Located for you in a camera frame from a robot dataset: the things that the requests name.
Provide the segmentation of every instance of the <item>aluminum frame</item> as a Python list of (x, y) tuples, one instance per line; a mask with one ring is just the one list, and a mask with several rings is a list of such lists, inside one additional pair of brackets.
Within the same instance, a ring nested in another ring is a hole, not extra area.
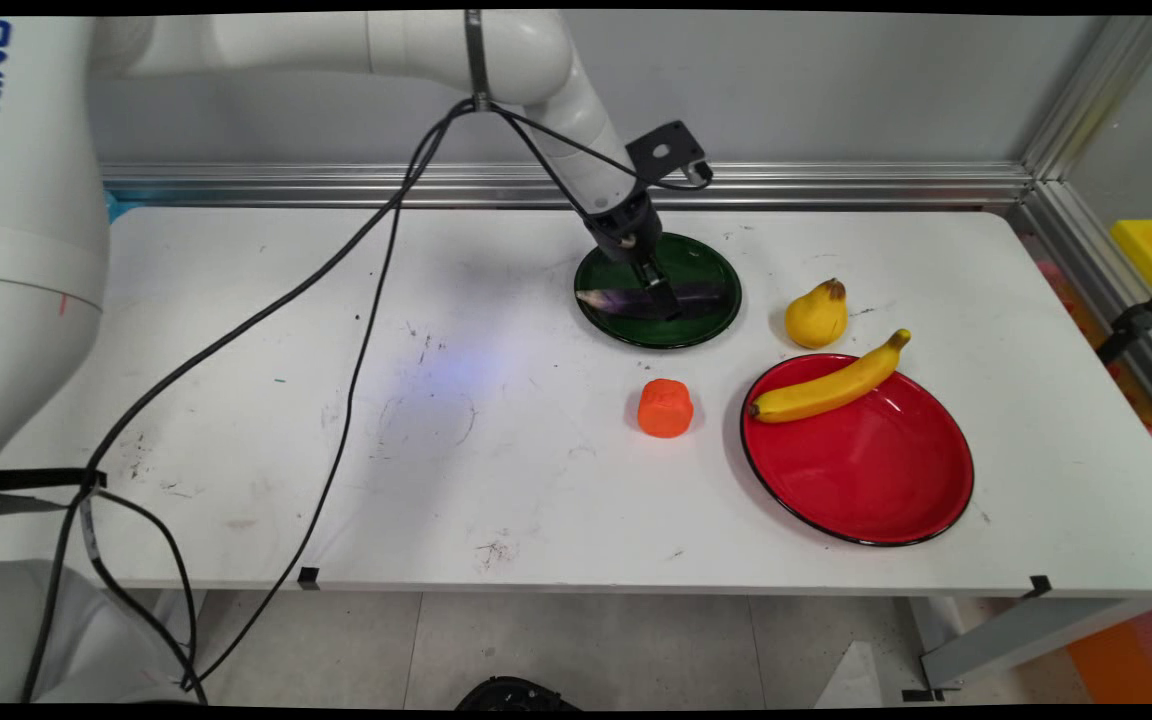
[[(653, 190), (659, 209), (968, 209), (1002, 214), (1029, 190), (1017, 162), (717, 162), (705, 192)], [(121, 202), (227, 209), (378, 209), (404, 165), (104, 165)], [(430, 165), (407, 209), (566, 209), (535, 164)]]
[(1112, 15), (1029, 142), (1021, 164), (1036, 181), (1062, 181), (1152, 60), (1152, 15)]
[[(1016, 232), (1038, 237), (1102, 328), (1107, 329), (1124, 310), (1152, 295), (1069, 183), (1037, 183), (1006, 219)], [(1152, 331), (1128, 348), (1123, 362), (1152, 397)]]

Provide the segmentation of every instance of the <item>yellow pear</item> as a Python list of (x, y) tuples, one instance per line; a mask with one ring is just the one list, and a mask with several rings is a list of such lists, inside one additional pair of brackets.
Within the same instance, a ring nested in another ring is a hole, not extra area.
[(785, 310), (785, 332), (810, 350), (836, 341), (846, 329), (847, 290), (838, 278), (819, 283)]

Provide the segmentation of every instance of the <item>orange block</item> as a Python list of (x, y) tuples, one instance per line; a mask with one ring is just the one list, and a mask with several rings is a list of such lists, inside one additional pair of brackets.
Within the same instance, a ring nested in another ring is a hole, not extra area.
[(646, 384), (639, 397), (639, 427), (652, 437), (679, 437), (691, 425), (691, 395), (679, 381), (660, 378)]

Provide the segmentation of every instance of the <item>black cable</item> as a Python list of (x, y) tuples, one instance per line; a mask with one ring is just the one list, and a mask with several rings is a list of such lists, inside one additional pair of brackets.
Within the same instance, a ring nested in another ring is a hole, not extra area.
[[(699, 192), (700, 190), (705, 190), (705, 188), (707, 188), (708, 184), (713, 182), (713, 179), (707, 179), (707, 181), (705, 181), (704, 183), (700, 183), (700, 184), (673, 184), (673, 183), (669, 183), (669, 182), (660, 182), (660, 181), (654, 181), (653, 179), (646, 179), (644, 176), (641, 176), (641, 174), (637, 173), (636, 169), (627, 168), (624, 165), (617, 162), (616, 160), (613, 160), (613, 159), (608, 158), (607, 156), (604, 156), (602, 152), (599, 152), (598, 150), (593, 150), (593, 147), (581, 145), (581, 143), (578, 143), (576, 141), (573, 141), (573, 138), (570, 138), (570, 137), (561, 135), (561, 132), (554, 132), (554, 131), (552, 131), (552, 129), (550, 129), (550, 128), (547, 128), (547, 127), (545, 127), (545, 126), (536, 122), (536, 120), (532, 120), (531, 118), (526, 118), (526, 115), (520, 115), (518, 113), (513, 113), (513, 111), (505, 109), (505, 108), (502, 108), (502, 106), (499, 106), (495, 103), (492, 104), (492, 111), (493, 111), (493, 113), (500, 115), (500, 118), (503, 118), (506, 120), (513, 120), (513, 122), (509, 123), (511, 126), (515, 124), (515, 122), (518, 122), (518, 123), (532, 127), (535, 129), (538, 129), (538, 131), (545, 132), (545, 135), (548, 135), (550, 137), (554, 138), (554, 141), (566, 142), (567, 145), (571, 145), (576, 150), (579, 150), (581, 152), (584, 152), (584, 154), (586, 154), (586, 156), (593, 156), (594, 158), (598, 158), (599, 160), (602, 160), (607, 165), (612, 165), (613, 168), (616, 168), (617, 170), (621, 170), (622, 173), (627, 174), (627, 176), (638, 179), (641, 182), (644, 182), (644, 183), (650, 184), (652, 187), (659, 187), (659, 188), (662, 188), (664, 190), (677, 190), (677, 191), (681, 191), (681, 192)], [(535, 145), (532, 145), (531, 138), (526, 138), (524, 142), (526, 143), (528, 146), (530, 146), (532, 154), (535, 154), (536, 158), (540, 158), (540, 152), (538, 150), (536, 150)], [(570, 196), (570, 194), (567, 192), (567, 188), (563, 188), (563, 183), (558, 182), (558, 177), (554, 177), (554, 174), (552, 172), (550, 173), (550, 177), (553, 179), (553, 181), (558, 183), (558, 187), (561, 188), (561, 190), (563, 190), (564, 195), (567, 195), (567, 199), (570, 200), (571, 196)]]
[[(150, 523), (154, 523), (154, 528), (159, 529), (159, 533), (161, 533), (162, 537), (166, 538), (166, 541), (168, 541), (168, 547), (172, 548), (172, 559), (175, 560), (175, 564), (177, 564), (180, 586), (184, 589), (184, 606), (185, 612), (189, 614), (189, 642), (187, 644), (187, 647), (189, 647), (188, 660), (189, 666), (194, 667), (194, 659), (198, 647), (198, 612), (194, 606), (194, 590), (189, 588), (189, 573), (184, 569), (184, 558), (180, 555), (180, 547), (175, 543), (175, 538), (172, 536), (172, 530), (162, 523), (162, 520), (158, 520), (152, 511), (146, 510), (145, 507), (141, 507), (131, 500), (127, 500), (127, 498), (116, 497), (114, 493), (106, 491), (106, 488), (99, 488), (99, 491), (96, 491), (96, 494), (98, 497), (104, 497), (105, 500), (109, 500), (111, 502), (122, 505), (123, 507), (127, 507), (128, 510), (136, 511), (136, 514), (150, 521)], [(180, 680), (180, 687), (183, 688), (184, 684), (184, 680)]]
[[(364, 359), (364, 356), (366, 354), (367, 343), (370, 342), (371, 339), (371, 331), (376, 324), (376, 310), (378, 310), (379, 308), (380, 291), (384, 288), (384, 279), (385, 275), (387, 275), (388, 273), (389, 260), (393, 256), (394, 242), (396, 242), (397, 237), (397, 218), (399, 213), (401, 213), (402, 200), (407, 196), (407, 192), (410, 191), (411, 188), (415, 185), (415, 183), (419, 181), (420, 174), (424, 174), (425, 169), (429, 167), (430, 161), (433, 160), (434, 153), (438, 150), (440, 143), (442, 143), (444, 136), (447, 132), (448, 127), (450, 127), (453, 120), (456, 118), (461, 118), (461, 115), (470, 113), (471, 108), (472, 108), (472, 100), (462, 100), (461, 103), (453, 105), (453, 108), (448, 111), (448, 114), (445, 115), (444, 120), (440, 120), (438, 124), (435, 124), (433, 128), (430, 128), (430, 131), (426, 132), (424, 138), (422, 138), (420, 145), (417, 145), (416, 151), (412, 154), (411, 161), (407, 165), (407, 174), (404, 174), (403, 176), (403, 184), (389, 198), (389, 200), (385, 202), (385, 204), (376, 211), (376, 213), (367, 220), (366, 223), (362, 225), (362, 228), (359, 228), (358, 232), (353, 234), (353, 237), (349, 238), (346, 245), (343, 245), (342, 249), (338, 251), (338, 253), (333, 255), (332, 258), (329, 258), (313, 274), (306, 278), (305, 281), (303, 281), (301, 285), (291, 288), (290, 291), (285, 293), (285, 295), (282, 297), (279, 297), (279, 300), (271, 302), (271, 304), (260, 310), (259, 313), (252, 314), (251, 318), (248, 318), (242, 324), (240, 324), (238, 327), (225, 334), (225, 336), (219, 338), (218, 341), (212, 342), (210, 346), (205, 347), (204, 350), (197, 353), (192, 357), (189, 357), (189, 359), (185, 363), (179, 365), (179, 367), (173, 370), (172, 373), (168, 373), (164, 379), (161, 379), (161, 381), (157, 382), (154, 387), (147, 389), (145, 395), (138, 397), (138, 400), (134, 402), (134, 404), (129, 407), (129, 409), (122, 416), (120, 416), (119, 420), (116, 420), (116, 423), (114, 424), (114, 427), (109, 429), (109, 432), (105, 434), (105, 438), (101, 440), (100, 445), (96, 447), (96, 452), (92, 452), (91, 460), (88, 461), (88, 468), (86, 468), (88, 472), (86, 477), (84, 477), (83, 480), (83, 487), (79, 488), (77, 495), (74, 497), (74, 499), (69, 502), (67, 509), (65, 509), (65, 520), (63, 523), (61, 523), (60, 538), (56, 546), (54, 560), (52, 560), (52, 571), (50, 578), (50, 588), (47, 588), (47, 600), (45, 602), (44, 619), (41, 620), (40, 630), (38, 630), (38, 639), (36, 642), (35, 653), (31, 659), (31, 666), (29, 666), (29, 673), (26, 675), (26, 688), (24, 688), (24, 692), (22, 694), (23, 702), (31, 700), (38, 669), (40, 669), (41, 667), (41, 657), (46, 651), (47, 635), (50, 635), (51, 621), (55, 614), (55, 601), (60, 584), (60, 575), (61, 570), (63, 570), (63, 564), (65, 564), (65, 548), (67, 548), (68, 546), (69, 533), (70, 530), (73, 530), (74, 513), (78, 510), (79, 506), (82, 506), (83, 502), (86, 502), (88, 499), (92, 495), (92, 492), (96, 488), (96, 469), (100, 464), (100, 461), (104, 458), (106, 452), (108, 452), (109, 447), (113, 446), (119, 434), (122, 433), (124, 429), (127, 429), (128, 424), (131, 424), (131, 420), (136, 418), (136, 415), (141, 414), (141, 410), (145, 409), (145, 407), (150, 404), (150, 402), (154, 401), (156, 397), (159, 396), (161, 392), (170, 387), (175, 381), (179, 380), (180, 377), (183, 377), (183, 374), (188, 373), (189, 370), (192, 370), (198, 364), (202, 364), (202, 362), (205, 361), (207, 357), (214, 355), (215, 351), (219, 351), (220, 348), (223, 348), (225, 346), (228, 346), (229, 342), (237, 340), (237, 338), (242, 336), (243, 333), (247, 333), (248, 329), (255, 327), (257, 323), (260, 323), (265, 318), (268, 318), (270, 314), (275, 313), (275, 311), (278, 311), (281, 306), (287, 305), (288, 302), (291, 302), (293, 300), (296, 300), (303, 291), (308, 290), (308, 288), (319, 282), (320, 279), (324, 278), (324, 275), (326, 275), (326, 273), (329, 273), (329, 271), (333, 270), (335, 265), (339, 265), (339, 263), (343, 260), (346, 256), (349, 255), (349, 252), (351, 252), (351, 250), (356, 248), (357, 243), (362, 241), (362, 237), (366, 236), (366, 233), (371, 232), (371, 229), (374, 228), (376, 225), (380, 222), (380, 219), (384, 219), (385, 214), (389, 213), (389, 211), (393, 210), (394, 220), (393, 220), (393, 226), (391, 228), (389, 244), (387, 247), (387, 251), (385, 251), (385, 260), (384, 265), (381, 265), (381, 274), (378, 279), (378, 285), (376, 285), (374, 302), (372, 302), (371, 313), (367, 319), (367, 326), (364, 333), (364, 341), (362, 341), (362, 348), (359, 349), (358, 359), (356, 361), (355, 370), (353, 371), (351, 382), (349, 382), (349, 396), (346, 407), (346, 420), (344, 420), (344, 427), (342, 429), (342, 435), (340, 437), (340, 445), (338, 446), (338, 455), (333, 461), (328, 479), (326, 480), (325, 486), (323, 488), (323, 493), (319, 497), (319, 503), (317, 503), (317, 506), (314, 507), (314, 516), (312, 516), (310, 521), (310, 526), (305, 532), (305, 537), (303, 537), (302, 539), (301, 546), (297, 547), (296, 556), (293, 558), (291, 562), (289, 562), (289, 564), (287, 566), (287, 569), (283, 570), (282, 577), (279, 577), (275, 585), (265, 596), (265, 600), (262, 601), (262, 605), (259, 607), (257, 607), (256, 612), (253, 612), (252, 614), (252, 617), (247, 621), (247, 624), (243, 626), (241, 632), (238, 632), (237, 637), (234, 638), (234, 642), (230, 643), (229, 646), (225, 649), (219, 659), (212, 662), (211, 666), (207, 667), (206, 670), (204, 670), (204, 673), (196, 676), (194, 670), (194, 653), (195, 653), (194, 634), (196, 623), (195, 612), (192, 609), (189, 611), (189, 615), (191, 615), (191, 646), (189, 646), (189, 650), (191, 650), (191, 654), (189, 657), (185, 657), (183, 655), (182, 652), (180, 652), (179, 644), (175, 642), (174, 638), (172, 638), (172, 635), (169, 632), (166, 632), (164, 626), (161, 626), (161, 623), (159, 623), (159, 621), (157, 621), (157, 619), (154, 619), (154, 616), (152, 616), (150, 612), (145, 611), (145, 607), (142, 607), (139, 602), (134, 600), (134, 598), (131, 598), (114, 581), (113, 577), (111, 577), (109, 571), (106, 570), (104, 562), (99, 558), (99, 553), (97, 553), (94, 558), (91, 558), (92, 568), (96, 569), (97, 575), (100, 575), (105, 584), (108, 585), (109, 591), (114, 592), (114, 594), (118, 596), (120, 600), (127, 602), (128, 606), (131, 606), (132, 611), (136, 611), (142, 619), (145, 619), (146, 623), (151, 624), (152, 628), (156, 629), (156, 632), (159, 632), (161, 637), (164, 637), (164, 641), (170, 644), (174, 655), (177, 655), (179, 660), (182, 662), (183, 669), (185, 670), (185, 682), (189, 682), (189, 680), (191, 680), (194, 682), (195, 692), (197, 692), (198, 697), (200, 697), (200, 702), (206, 703), (206, 696), (202, 691), (200, 681), (211, 675), (211, 673), (214, 673), (214, 670), (218, 669), (220, 664), (223, 662), (223, 660), (227, 659), (227, 657), (233, 652), (233, 650), (238, 645), (238, 643), (242, 642), (244, 635), (247, 635), (248, 630), (250, 630), (252, 628), (252, 624), (255, 624), (256, 619), (258, 619), (262, 612), (265, 611), (265, 607), (270, 605), (271, 598), (273, 598), (278, 589), (282, 586), (288, 575), (291, 574), (291, 569), (294, 568), (294, 566), (296, 566), (296, 562), (300, 560), (303, 551), (305, 551), (305, 547), (308, 546), (308, 541), (310, 541), (310, 537), (314, 532), (317, 520), (319, 520), (324, 503), (326, 501), (326, 497), (328, 495), (329, 487), (332, 487), (332, 483), (335, 478), (335, 471), (338, 470), (340, 457), (343, 456), (344, 445), (348, 437), (349, 420), (351, 419), (353, 416), (353, 392), (357, 386), (358, 372), (362, 369), (362, 359)], [(544, 154), (541, 154), (539, 149), (535, 145), (531, 138), (526, 136), (524, 131), (522, 131), (522, 128), (520, 128), (517, 123), (520, 122), (525, 123), (526, 126), (538, 129), (538, 131), (545, 132), (545, 135), (556, 138), (556, 141), (567, 143), (567, 145), (570, 145), (582, 152), (585, 152), (585, 154), (593, 156), (596, 159), (602, 160), (602, 162), (606, 162), (607, 165), (611, 165), (611, 167), (628, 174), (628, 176), (638, 179), (641, 182), (644, 182), (653, 187), (664, 188), (664, 190), (694, 192), (704, 190), (704, 188), (707, 188), (710, 184), (710, 181), (705, 181), (705, 183), (700, 185), (677, 185), (673, 183), (653, 181), (653, 179), (646, 179), (644, 176), (641, 176), (641, 174), (635, 172), (635, 169), (627, 168), (624, 165), (617, 162), (616, 160), (613, 160), (607, 156), (600, 154), (600, 152), (592, 150), (591, 147), (581, 145), (581, 143), (571, 141), (571, 138), (568, 138), (563, 135), (559, 135), (559, 132), (554, 132), (548, 127), (535, 122), (529, 118), (523, 118), (522, 115), (511, 113), (511, 111), (500, 108), (499, 105), (494, 104), (492, 104), (492, 109), (494, 111), (494, 113), (499, 114), (500, 118), (506, 119), (506, 122), (509, 123), (509, 126), (513, 129), (515, 129), (515, 132), (517, 132), (518, 136), (522, 138), (522, 141), (524, 141), (526, 149), (529, 149), (532, 152), (532, 156), (535, 156), (536, 160), (539, 161), (540, 166), (545, 169), (545, 173), (547, 173), (550, 179), (552, 179), (554, 184), (556, 184), (559, 191), (561, 191), (566, 197), (566, 199), (570, 202), (570, 204), (573, 205), (573, 210), (575, 210), (577, 215), (579, 215), (582, 220), (585, 220), (586, 223), (593, 223), (593, 218), (591, 218), (590, 214), (586, 213), (586, 211), (581, 207), (579, 203), (576, 202), (575, 197), (573, 197), (573, 194), (567, 190), (567, 187), (563, 184), (561, 179), (558, 177), (558, 174), (553, 170), (552, 167), (550, 167), (548, 161), (544, 159)], [(426, 145), (429, 145), (429, 151), (425, 152), (425, 156), (422, 156), (420, 152), (422, 150), (425, 149)], [(180, 559), (179, 548), (175, 547), (174, 538), (172, 538), (170, 533), (168, 532), (168, 530), (166, 530), (166, 526), (161, 523), (161, 521), (154, 518), (154, 516), (152, 516), (150, 511), (141, 509), (139, 506), (136, 506), (128, 501), (123, 501), (122, 498), (119, 498), (115, 502), (120, 502), (124, 507), (129, 507), (129, 509), (132, 509), (135, 511), (141, 511), (141, 514), (145, 515), (146, 518), (154, 521), (156, 526), (159, 526), (160, 532), (164, 532), (164, 536), (168, 538), (168, 543), (172, 544), (173, 555), (177, 558), (179, 561), (179, 570), (180, 570), (180, 577), (182, 577), (182, 585), (183, 588), (188, 588), (188, 577), (184, 570), (184, 562), (182, 559)], [(88, 514), (90, 514), (90, 509), (86, 509), (86, 511)], [(88, 532), (92, 533), (92, 538), (90, 538), (90, 541), (92, 543), (92, 547), (94, 547), (94, 533), (90, 529), (88, 530)], [(192, 597), (189, 597), (189, 602), (192, 605)]]
[[(458, 115), (449, 114), (448, 118), (445, 119), (442, 129), (440, 129), (440, 132), (434, 137), (433, 142), (430, 143), (429, 158), (433, 158), (439, 143), (444, 141), (444, 136), (447, 132), (447, 128), (450, 126), (452, 120), (457, 116)], [(404, 183), (412, 176), (414, 172), (416, 172), (417, 179), (420, 176), (419, 170), (416, 170), (416, 161), (420, 158), (420, 150), (425, 146), (426, 141), (430, 141), (430, 136), (427, 135), (425, 136), (425, 139), (420, 142), (420, 145), (416, 147), (416, 154), (412, 154), (411, 161), (407, 165), (407, 174), (403, 176)], [(429, 158), (426, 158), (424, 164), (429, 164)], [(335, 458), (332, 461), (332, 470), (328, 472), (328, 482), (326, 482), (323, 487), (323, 495), (319, 495), (319, 503), (314, 507), (314, 515), (310, 518), (310, 526), (305, 530), (305, 537), (301, 539), (301, 546), (297, 547), (296, 555), (291, 556), (291, 562), (288, 562), (287, 568), (283, 569), (283, 574), (279, 575), (278, 582), (274, 583), (274, 586), (271, 588), (267, 593), (265, 593), (265, 598), (262, 600), (260, 606), (256, 607), (256, 612), (252, 612), (252, 616), (247, 621), (247, 624), (243, 626), (242, 630), (238, 630), (237, 637), (234, 637), (233, 642), (229, 643), (229, 646), (220, 653), (220, 657), (218, 657), (218, 659), (215, 659), (215, 661), (212, 662), (207, 669), (202, 672), (200, 680), (205, 680), (209, 675), (215, 673), (218, 667), (220, 667), (220, 664), (223, 662), (225, 659), (229, 657), (229, 653), (238, 646), (238, 643), (242, 642), (243, 637), (247, 637), (248, 630), (251, 630), (252, 626), (256, 624), (256, 619), (260, 617), (265, 607), (270, 605), (271, 600), (274, 600), (278, 589), (283, 585), (288, 575), (291, 574), (291, 569), (296, 568), (296, 563), (301, 560), (302, 553), (305, 552), (305, 547), (310, 544), (310, 537), (314, 533), (316, 525), (319, 524), (319, 515), (326, 503), (326, 498), (328, 498), (328, 491), (332, 488), (332, 483), (335, 479), (340, 460), (344, 456), (344, 447), (349, 438), (349, 423), (351, 423), (353, 419), (353, 393), (358, 384), (358, 372), (362, 370), (362, 359), (364, 359), (364, 356), (367, 354), (367, 343), (371, 341), (371, 329), (376, 325), (376, 313), (380, 310), (380, 291), (384, 290), (385, 278), (389, 274), (389, 260), (393, 258), (394, 243), (397, 241), (397, 219), (401, 213), (402, 199), (399, 197), (399, 203), (394, 206), (393, 225), (389, 227), (389, 243), (385, 247), (385, 259), (380, 264), (380, 274), (376, 278), (376, 295), (372, 296), (371, 300), (371, 313), (367, 314), (367, 326), (364, 329), (364, 333), (362, 333), (362, 347), (358, 348), (358, 358), (355, 361), (355, 364), (353, 364), (353, 377), (349, 378), (349, 391), (346, 393), (344, 400), (344, 425), (340, 429), (338, 454), (335, 454)]]
[[(402, 202), (403, 197), (407, 196), (407, 192), (411, 190), (411, 187), (416, 183), (416, 181), (419, 181), (420, 174), (424, 174), (425, 168), (429, 167), (430, 160), (433, 159), (434, 150), (435, 147), (438, 147), (438, 143), (442, 142), (442, 137), (445, 132), (447, 132), (447, 127), (450, 126), (452, 120), (461, 118), (461, 115), (467, 114), (471, 108), (472, 108), (471, 100), (462, 100), (461, 103), (453, 105), (452, 109), (448, 111), (448, 114), (445, 115), (445, 118), (440, 120), (440, 122), (435, 124), (434, 128), (431, 128), (430, 131), (426, 132), (425, 137), (422, 138), (420, 141), (420, 145), (417, 146), (417, 154), (416, 154), (417, 158), (419, 158), (420, 151), (430, 143), (431, 138), (435, 137), (435, 142), (434, 145), (430, 147), (430, 151), (426, 152), (424, 159), (420, 160), (419, 167), (416, 168), (414, 174), (411, 173), (408, 174), (407, 180), (394, 194), (394, 196), (391, 197), (389, 200), (385, 202), (385, 204), (381, 205), (364, 225), (362, 225), (358, 232), (353, 234), (353, 237), (349, 238), (346, 245), (343, 245), (342, 249), (338, 251), (338, 253), (333, 255), (332, 258), (329, 258), (326, 263), (324, 263), (323, 266), (320, 266), (313, 274), (306, 278), (306, 281), (303, 281), (301, 285), (291, 288), (290, 291), (286, 293), (282, 297), (279, 297), (279, 300), (271, 302), (271, 304), (260, 310), (259, 313), (252, 314), (251, 318), (244, 320), (242, 324), (238, 325), (238, 327), (225, 334), (225, 336), (220, 338), (220, 340), (212, 342), (210, 346), (204, 348), (204, 350), (199, 351), (195, 356), (189, 357), (189, 359), (187, 359), (185, 363), (183, 363), (182, 365), (179, 365), (177, 369), (174, 369), (172, 373), (168, 373), (164, 379), (161, 379), (161, 381), (157, 382), (154, 387), (147, 389), (145, 395), (138, 397), (138, 400), (134, 402), (132, 407), (129, 407), (127, 414), (123, 414), (122, 418), (119, 418), (119, 420), (116, 420), (114, 427), (109, 429), (109, 432), (105, 434), (105, 438), (101, 440), (100, 445), (96, 447), (96, 452), (92, 452), (91, 460), (88, 461), (88, 468), (86, 468), (88, 472), (86, 472), (86, 478), (84, 478), (83, 480), (83, 487), (79, 488), (78, 493), (76, 493), (76, 495), (74, 495), (74, 499), (69, 502), (67, 509), (65, 509), (65, 520), (61, 521), (60, 537), (58, 538), (56, 551), (54, 553), (54, 556), (52, 558), (51, 577), (50, 577), (50, 583), (47, 583), (47, 598), (44, 605), (44, 616), (41, 616), (41, 624), (40, 628), (38, 628), (38, 638), (37, 642), (35, 643), (35, 650), (33, 650), (33, 655), (31, 657), (31, 662), (29, 662), (26, 683), (24, 683), (22, 697), (20, 697), (21, 702), (30, 702), (33, 697), (33, 689), (37, 683), (38, 670), (40, 670), (41, 668), (41, 658), (45, 655), (47, 637), (50, 637), (51, 634), (52, 619), (55, 616), (56, 594), (60, 588), (61, 570), (65, 569), (65, 551), (68, 548), (69, 533), (70, 530), (73, 530), (74, 514), (76, 514), (76, 511), (78, 510), (79, 505), (84, 500), (86, 500), (88, 497), (91, 495), (92, 488), (94, 488), (96, 486), (97, 465), (100, 464), (101, 458), (104, 458), (106, 452), (109, 450), (109, 447), (113, 446), (119, 434), (122, 433), (124, 429), (127, 429), (127, 425), (131, 423), (134, 418), (136, 418), (137, 414), (141, 414), (141, 410), (145, 409), (145, 406), (150, 404), (150, 402), (154, 400), (154, 397), (159, 396), (160, 393), (164, 392), (164, 389), (168, 388), (169, 386), (172, 386), (173, 382), (177, 381), (180, 377), (183, 377), (183, 374), (188, 373), (189, 370), (200, 364), (211, 355), (214, 355), (215, 351), (219, 351), (221, 347), (228, 346), (229, 342), (233, 342), (234, 340), (236, 340), (236, 338), (242, 336), (243, 333), (250, 331), (257, 323), (260, 323), (265, 318), (268, 318), (270, 314), (275, 313), (276, 310), (279, 310), (283, 305), (287, 305), (288, 302), (296, 300), (296, 297), (298, 297), (303, 291), (314, 286), (317, 281), (320, 281), (320, 279), (324, 278), (324, 275), (328, 273), (331, 270), (333, 270), (335, 265), (339, 265), (340, 260), (343, 260), (346, 256), (349, 255), (349, 251), (354, 250), (356, 245), (358, 245), (358, 242), (362, 241), (362, 237), (366, 236), (367, 232), (371, 232), (371, 229), (374, 228), (376, 225), (380, 222), (380, 219), (385, 218), (385, 214), (389, 213), (389, 210), (393, 210), (394, 206), (397, 206), (399, 203)], [(97, 562), (99, 562), (99, 560), (93, 562), (93, 568), (96, 567)], [(114, 579), (109, 577), (107, 573), (105, 573), (101, 576), (101, 579), (104, 579), (106, 585), (109, 585), (111, 591), (114, 591), (115, 594), (122, 592), (122, 594), (126, 597), (126, 602), (128, 602), (128, 605), (132, 607), (132, 611), (137, 611), (137, 614), (142, 615), (142, 617), (145, 617), (147, 623), (153, 626), (156, 630), (161, 629), (162, 632), (166, 632), (166, 629), (162, 628), (160, 623), (157, 623), (154, 616), (147, 614), (147, 611), (143, 609), (143, 607), (141, 607), (141, 604), (136, 602), (134, 598), (127, 596), (127, 593), (122, 591), (122, 588), (120, 588), (119, 584), (114, 582)], [(175, 650), (179, 650), (177, 644), (175, 644), (175, 641), (173, 641), (172, 644)], [(194, 674), (192, 667), (185, 667), (185, 673), (187, 676)]]
[(60, 521), (60, 539), (56, 551), (51, 558), (51, 575), (47, 578), (47, 600), (41, 606), (41, 624), (38, 626), (38, 638), (33, 641), (33, 654), (29, 657), (29, 670), (24, 675), (24, 685), (20, 689), (20, 702), (33, 699), (33, 688), (38, 682), (38, 670), (41, 669), (41, 657), (47, 650), (47, 637), (51, 635), (51, 620), (56, 615), (56, 594), (60, 589), (60, 574), (65, 569), (65, 548), (69, 546), (69, 530), (73, 529), (74, 513), (78, 510), (82, 491), (65, 507), (65, 520)]

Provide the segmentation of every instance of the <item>white table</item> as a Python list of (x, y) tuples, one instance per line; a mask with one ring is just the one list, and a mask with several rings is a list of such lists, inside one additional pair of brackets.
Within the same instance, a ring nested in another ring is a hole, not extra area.
[[(82, 465), (150, 384), (291, 288), (369, 214), (120, 218), (99, 341), (0, 468)], [(573, 272), (594, 245), (570, 213), (403, 214), (351, 438), (301, 560), (320, 588), (1020, 597), (1047, 575), (1044, 602), (1018, 609), (1114, 601), (1061, 628), (1152, 606), (1151, 438), (1005, 220), (662, 220), (723, 252), (744, 286), (735, 323), (681, 351), (613, 341), (582, 318)], [(338, 446), (387, 230), (166, 392), (106, 457), (109, 488), (173, 529), (197, 588), (267, 588), (291, 559)], [(872, 309), (829, 350), (859, 355), (909, 328), (901, 372), (972, 448), (973, 500), (933, 541), (873, 548), (819, 533), (742, 455), (750, 384), (804, 353), (785, 336), (785, 305), (829, 276), (852, 313)], [(668, 441), (634, 419), (658, 377), (685, 382), (696, 406)], [(177, 586), (151, 525), (111, 505), (96, 515), (120, 579)], [(0, 518), (0, 560), (50, 558), (59, 521)], [(90, 573), (77, 532), (69, 559)]]

